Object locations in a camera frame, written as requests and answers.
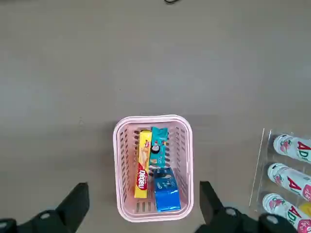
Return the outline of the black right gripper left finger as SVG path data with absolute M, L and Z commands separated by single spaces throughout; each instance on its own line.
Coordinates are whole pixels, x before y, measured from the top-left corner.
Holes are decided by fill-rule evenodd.
M 78 183 L 54 210 L 45 210 L 18 225 L 13 218 L 0 220 L 2 233 L 75 233 L 89 211 L 88 183 Z

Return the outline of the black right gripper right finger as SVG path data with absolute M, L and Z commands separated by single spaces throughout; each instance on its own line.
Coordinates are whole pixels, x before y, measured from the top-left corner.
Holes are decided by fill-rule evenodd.
M 200 181 L 200 208 L 205 220 L 197 233 L 295 233 L 283 217 L 262 214 L 254 220 L 233 207 L 224 207 L 208 181 Z

